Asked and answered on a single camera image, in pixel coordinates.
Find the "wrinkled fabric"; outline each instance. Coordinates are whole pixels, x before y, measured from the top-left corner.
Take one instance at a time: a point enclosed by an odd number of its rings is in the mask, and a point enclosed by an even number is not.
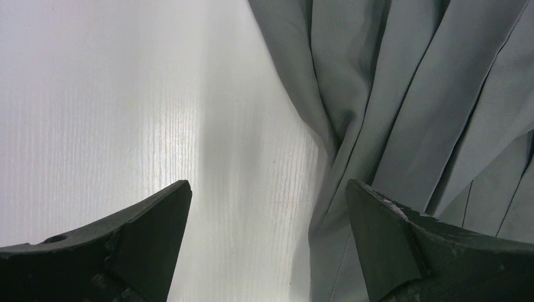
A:
[[[534,3],[249,0],[331,158],[310,222],[312,301],[366,301],[349,179],[449,223],[534,242]]]

